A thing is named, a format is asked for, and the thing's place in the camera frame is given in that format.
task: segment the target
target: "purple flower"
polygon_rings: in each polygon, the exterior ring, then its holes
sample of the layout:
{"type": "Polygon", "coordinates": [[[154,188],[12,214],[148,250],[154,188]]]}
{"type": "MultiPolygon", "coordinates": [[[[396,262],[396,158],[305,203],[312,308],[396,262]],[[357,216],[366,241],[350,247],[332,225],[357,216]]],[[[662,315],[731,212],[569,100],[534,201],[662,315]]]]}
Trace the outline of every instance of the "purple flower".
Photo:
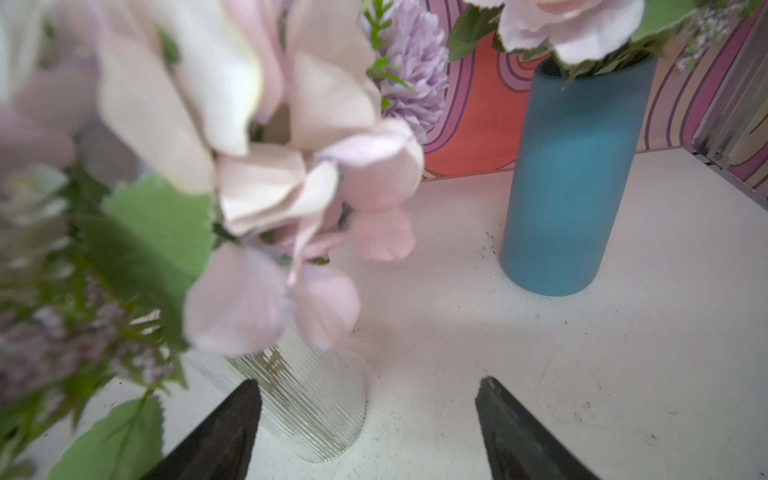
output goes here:
{"type": "Polygon", "coordinates": [[[385,14],[392,26],[379,36],[389,40],[379,52],[393,65],[391,73],[411,88],[381,79],[379,89],[390,105],[384,117],[399,117],[410,125],[420,143],[437,125],[445,108],[448,88],[448,49],[438,16],[427,12],[419,0],[393,0],[385,14]]]}

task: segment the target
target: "green leaf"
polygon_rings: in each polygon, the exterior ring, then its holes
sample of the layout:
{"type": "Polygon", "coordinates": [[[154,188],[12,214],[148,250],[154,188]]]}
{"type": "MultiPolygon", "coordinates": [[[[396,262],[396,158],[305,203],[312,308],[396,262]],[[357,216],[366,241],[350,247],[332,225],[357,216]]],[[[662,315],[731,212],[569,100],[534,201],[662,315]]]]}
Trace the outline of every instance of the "green leaf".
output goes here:
{"type": "Polygon", "coordinates": [[[81,215],[71,221],[80,230],[83,255],[118,298],[161,310],[164,338],[181,375],[178,355],[187,348],[181,333],[184,295],[197,277],[175,267],[114,219],[81,215]]]}
{"type": "Polygon", "coordinates": [[[152,174],[121,184],[101,209],[180,271],[199,276],[214,246],[214,200],[191,197],[152,174]]]}
{"type": "Polygon", "coordinates": [[[121,185],[101,208],[106,216],[71,217],[83,255],[122,301],[161,310],[164,338],[181,376],[184,296],[214,247],[214,200],[182,194],[153,174],[121,185]]]}
{"type": "Polygon", "coordinates": [[[465,8],[448,34],[449,61],[461,60],[472,53],[480,41],[496,29],[501,11],[502,7],[480,9],[470,5],[465,8]]]}
{"type": "Polygon", "coordinates": [[[389,80],[389,81],[393,81],[393,82],[395,82],[396,84],[401,84],[403,87],[406,87],[406,88],[408,88],[409,90],[412,90],[412,89],[413,89],[413,88],[412,88],[412,87],[411,87],[411,86],[408,84],[408,82],[406,82],[406,81],[405,81],[405,80],[403,80],[402,78],[398,77],[397,75],[395,75],[395,74],[393,74],[393,73],[389,73],[389,72],[387,72],[387,71],[380,71],[380,70],[377,70],[377,71],[372,71],[372,72],[370,72],[370,73],[369,73],[369,76],[370,76],[371,78],[386,78],[387,80],[389,80]]]}
{"type": "Polygon", "coordinates": [[[697,7],[697,0],[646,0],[645,13],[632,41],[656,34],[685,20],[697,7]]]}
{"type": "Polygon", "coordinates": [[[75,439],[48,480],[138,480],[163,458],[162,448],[160,401],[131,400],[75,439]]]}

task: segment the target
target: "ribbed glass vase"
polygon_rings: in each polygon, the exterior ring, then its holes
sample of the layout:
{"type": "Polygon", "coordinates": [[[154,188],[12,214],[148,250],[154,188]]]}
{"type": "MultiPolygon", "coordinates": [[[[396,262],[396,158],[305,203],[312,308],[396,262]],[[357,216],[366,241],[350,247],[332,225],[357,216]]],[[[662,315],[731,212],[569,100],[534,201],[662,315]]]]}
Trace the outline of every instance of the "ribbed glass vase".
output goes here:
{"type": "Polygon", "coordinates": [[[244,379],[259,382],[260,430],[276,435],[308,462],[328,462],[355,442],[366,395],[352,367],[335,352],[310,348],[290,327],[262,353],[227,359],[190,352],[186,362],[226,394],[244,379]]]}

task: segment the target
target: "pale pink petal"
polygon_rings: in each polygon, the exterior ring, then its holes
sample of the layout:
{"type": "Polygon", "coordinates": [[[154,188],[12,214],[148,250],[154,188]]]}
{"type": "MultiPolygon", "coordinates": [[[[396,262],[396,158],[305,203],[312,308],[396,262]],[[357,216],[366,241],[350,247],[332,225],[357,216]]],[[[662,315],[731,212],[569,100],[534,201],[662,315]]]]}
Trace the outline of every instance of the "pale pink petal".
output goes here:
{"type": "MultiPolygon", "coordinates": [[[[286,255],[293,255],[297,225],[298,222],[275,230],[275,245],[286,255]]],[[[330,251],[341,247],[345,240],[346,232],[316,233],[303,248],[303,257],[305,259],[327,258],[330,251]]]]}
{"type": "Polygon", "coordinates": [[[99,41],[101,119],[178,190],[214,189],[214,163],[165,65],[141,43],[104,31],[99,41]]]}
{"type": "Polygon", "coordinates": [[[504,7],[498,22],[497,33],[506,51],[536,48],[547,39],[547,34],[541,30],[529,31],[520,28],[515,23],[515,10],[504,7]]]}
{"type": "Polygon", "coordinates": [[[290,321],[286,271],[270,255],[222,244],[184,301],[184,336],[208,352],[242,356],[272,346],[290,321]]]}
{"type": "Polygon", "coordinates": [[[37,70],[13,103],[33,120],[74,134],[96,113],[97,82],[95,61],[64,58],[37,70]]]}
{"type": "Polygon", "coordinates": [[[288,59],[303,51],[341,67],[362,84],[376,54],[359,27],[359,9],[359,0],[296,0],[286,21],[288,59]]]}
{"type": "Polygon", "coordinates": [[[592,11],[547,27],[562,61],[576,65],[600,60],[622,46],[643,20],[644,0],[604,0],[592,11]]]}
{"type": "Polygon", "coordinates": [[[357,252],[368,260],[402,260],[416,245],[411,218],[399,208],[377,214],[355,212],[349,233],[357,252]]]}
{"type": "Polygon", "coordinates": [[[78,159],[91,177],[110,188],[120,182],[133,182],[148,169],[98,119],[88,122],[78,134],[78,159]]]}
{"type": "Polygon", "coordinates": [[[409,139],[400,131],[373,131],[347,137],[316,152],[315,156],[338,161],[345,167],[362,168],[394,157],[409,139]]]}
{"type": "Polygon", "coordinates": [[[29,164],[65,168],[74,161],[74,142],[62,130],[48,128],[0,105],[0,178],[29,164]]]}
{"type": "Polygon", "coordinates": [[[293,241],[293,255],[291,258],[293,261],[290,266],[290,273],[288,275],[288,286],[296,285],[296,281],[299,279],[301,268],[304,264],[304,249],[315,236],[315,233],[320,229],[320,225],[323,224],[323,212],[317,212],[316,214],[307,215],[299,219],[299,223],[296,226],[296,238],[293,241]]]}
{"type": "Polygon", "coordinates": [[[251,144],[247,157],[220,156],[217,171],[219,201],[227,222],[275,207],[306,176],[299,151],[263,143],[251,144]]]}
{"type": "Polygon", "coordinates": [[[320,231],[325,232],[336,228],[344,213],[344,200],[341,195],[336,195],[331,204],[326,209],[326,216],[323,218],[323,225],[320,225],[320,231]]]}
{"type": "Polygon", "coordinates": [[[341,270],[306,265],[300,281],[290,289],[296,304],[296,326],[304,341],[327,351],[338,346],[360,316],[355,283],[341,270]]]}
{"type": "Polygon", "coordinates": [[[285,91],[283,52],[277,33],[280,11],[272,0],[223,0],[223,5],[261,60],[264,92],[255,118],[257,123],[266,124],[283,103],[285,91]]]}
{"type": "Polygon", "coordinates": [[[587,0],[581,7],[570,10],[562,15],[555,15],[540,9],[536,2],[530,0],[524,0],[523,2],[513,0],[511,2],[506,2],[506,21],[513,22],[519,28],[534,33],[545,25],[566,22],[572,18],[580,16],[587,10],[595,8],[601,3],[612,1],[613,0],[587,0]]]}
{"type": "Polygon", "coordinates": [[[342,194],[352,208],[369,212],[390,210],[410,198],[419,186],[424,169],[424,150],[410,127],[388,118],[380,131],[397,131],[410,136],[406,147],[394,157],[364,168],[346,168],[342,194]]]}
{"type": "Polygon", "coordinates": [[[295,91],[291,98],[291,144],[318,151],[379,121],[380,105],[341,67],[298,52],[293,59],[295,91]]]}
{"type": "Polygon", "coordinates": [[[577,11],[587,0],[536,0],[536,7],[545,13],[566,15],[577,11]]]}
{"type": "Polygon", "coordinates": [[[147,0],[152,18],[176,42],[174,75],[211,147],[248,153],[248,127],[261,99],[263,70],[220,0],[147,0]]]}
{"type": "Polygon", "coordinates": [[[58,0],[55,11],[67,34],[94,50],[98,40],[98,22],[110,30],[161,53],[160,38],[152,19],[142,5],[144,0],[58,0]]]}
{"type": "Polygon", "coordinates": [[[339,185],[339,171],[330,162],[320,162],[306,175],[304,183],[287,199],[264,212],[224,222],[234,235],[251,230],[263,232],[290,220],[324,211],[333,201],[339,185]]]}

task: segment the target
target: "blue vase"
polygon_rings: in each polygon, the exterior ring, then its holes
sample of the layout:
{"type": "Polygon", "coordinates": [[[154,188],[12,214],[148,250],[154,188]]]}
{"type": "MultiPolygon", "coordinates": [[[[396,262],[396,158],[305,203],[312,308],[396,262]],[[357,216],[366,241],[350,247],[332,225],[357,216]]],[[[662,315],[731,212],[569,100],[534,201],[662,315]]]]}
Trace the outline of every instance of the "blue vase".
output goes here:
{"type": "Polygon", "coordinates": [[[597,276],[627,183],[656,58],[564,88],[536,69],[507,211],[502,268],[534,293],[565,296],[597,276]]]}

